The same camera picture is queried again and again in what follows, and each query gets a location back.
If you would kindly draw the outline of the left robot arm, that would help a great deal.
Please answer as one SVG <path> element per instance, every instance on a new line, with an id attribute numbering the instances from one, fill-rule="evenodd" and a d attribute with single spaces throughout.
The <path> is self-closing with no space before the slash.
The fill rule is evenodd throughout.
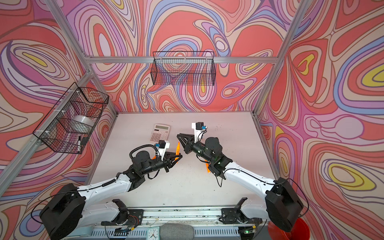
<path id="1" fill-rule="evenodd" d="M 100 222 L 127 225 L 130 218 L 127 206 L 119 199 L 107 203 L 104 200 L 135 190 L 145 182 L 149 173 L 161 169 L 168 172 L 182 157 L 165 152 L 164 156 L 152 159 L 147 151 L 140 151 L 126 171 L 117 173 L 110 180 L 80 187 L 63 186 L 39 214 L 50 239 L 61 240 L 77 228 Z"/>

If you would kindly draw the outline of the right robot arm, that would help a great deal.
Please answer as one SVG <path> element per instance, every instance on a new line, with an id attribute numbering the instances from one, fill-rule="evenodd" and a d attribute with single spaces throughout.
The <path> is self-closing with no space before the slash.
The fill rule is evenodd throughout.
<path id="1" fill-rule="evenodd" d="M 265 206 L 260 210 L 251 205 L 240 206 L 242 214 L 249 219 L 266 218 L 279 229 L 292 231 L 304 204 L 288 180 L 268 179 L 241 167 L 223 154 L 218 138 L 209 137 L 204 143 L 195 142 L 195 137 L 190 134 L 178 134 L 177 138 L 185 153 L 196 154 L 201 162 L 208 164 L 215 177 L 233 181 L 265 200 Z"/>

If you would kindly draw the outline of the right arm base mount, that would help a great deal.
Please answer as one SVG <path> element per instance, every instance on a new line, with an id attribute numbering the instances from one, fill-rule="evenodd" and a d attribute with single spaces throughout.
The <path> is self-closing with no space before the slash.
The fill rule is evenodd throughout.
<path id="1" fill-rule="evenodd" d="M 253 224 L 258 226 L 263 222 L 263 220 L 260 218 L 250 219 L 246 217 L 241 210 L 235 208 L 222 208 L 219 222 L 225 225 Z"/>

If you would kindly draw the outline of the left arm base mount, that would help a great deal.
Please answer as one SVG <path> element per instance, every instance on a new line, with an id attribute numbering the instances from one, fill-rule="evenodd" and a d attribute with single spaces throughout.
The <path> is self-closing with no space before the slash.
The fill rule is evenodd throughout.
<path id="1" fill-rule="evenodd" d="M 118 215 L 111 221 L 101 222 L 101 225 L 137 227 L 142 224 L 143 216 L 143 209 L 128 209 L 127 211 L 118 213 Z"/>

